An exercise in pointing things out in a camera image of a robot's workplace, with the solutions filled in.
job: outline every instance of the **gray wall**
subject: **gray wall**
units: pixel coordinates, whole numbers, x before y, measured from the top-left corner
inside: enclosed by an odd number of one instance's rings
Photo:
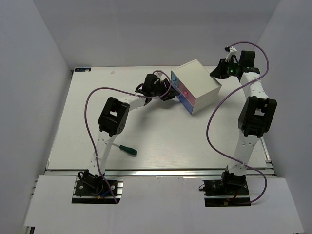
[[[263,86],[277,99],[265,140],[275,171],[286,178],[308,234],[312,234],[311,9],[309,0],[282,0],[259,40],[271,64]]]
[[[226,45],[259,40],[279,0],[34,2],[73,69],[181,65],[193,59],[215,65]]]
[[[0,3],[0,229],[19,234],[70,70],[31,0]]]

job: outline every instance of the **white box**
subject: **white box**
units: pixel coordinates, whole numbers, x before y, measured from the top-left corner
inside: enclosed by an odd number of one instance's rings
[[[192,115],[215,101],[221,84],[195,59],[171,71],[171,84],[179,100]]]

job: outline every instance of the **green screwdriver handle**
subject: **green screwdriver handle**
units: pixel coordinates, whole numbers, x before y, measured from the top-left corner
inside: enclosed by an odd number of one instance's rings
[[[120,145],[119,148],[123,150],[124,152],[127,152],[128,154],[137,155],[137,151],[133,148],[126,147],[124,145]]]

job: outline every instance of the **white panel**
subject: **white panel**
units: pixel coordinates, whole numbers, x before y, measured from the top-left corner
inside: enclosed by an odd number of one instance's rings
[[[279,0],[35,0],[69,66],[215,65],[256,42]]]
[[[302,226],[285,179],[251,207],[205,207],[201,179],[127,177],[118,205],[71,204],[75,176],[40,176],[26,226],[35,233],[292,234]],[[251,197],[263,179],[248,178]]]
[[[0,2],[0,226],[20,233],[51,150],[70,69],[32,0]]]
[[[85,169],[93,154],[83,111],[89,93],[98,87],[114,87],[126,91],[144,81],[146,74],[162,69],[170,74],[173,67],[92,68],[91,72],[75,72],[68,93],[62,120],[51,151],[49,169]],[[239,87],[237,78],[221,80],[217,100],[191,116],[177,100],[152,100],[147,106],[129,113],[124,131],[115,143],[138,151],[129,156],[113,147],[106,169],[192,169],[225,168],[229,159],[216,153],[206,140],[206,126],[216,105]],[[93,137],[98,136],[98,117],[108,97],[125,94],[100,90],[88,105],[88,121]],[[212,143],[221,151],[233,155],[238,141],[238,116],[245,104],[244,92],[234,94],[216,113],[211,125]],[[266,167],[264,152],[258,143],[250,159],[254,167]]]
[[[263,88],[277,100],[265,139],[276,173],[286,178],[306,233],[312,233],[311,9],[309,0],[282,0],[259,40],[271,64]]]

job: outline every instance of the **screwdriver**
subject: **screwdriver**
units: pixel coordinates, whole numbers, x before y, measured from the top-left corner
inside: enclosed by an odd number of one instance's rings
[[[120,150],[130,154],[130,155],[137,155],[137,151],[133,148],[130,148],[130,147],[127,147],[127,146],[124,146],[124,145],[117,145],[117,144],[114,144],[114,146],[120,148]]]

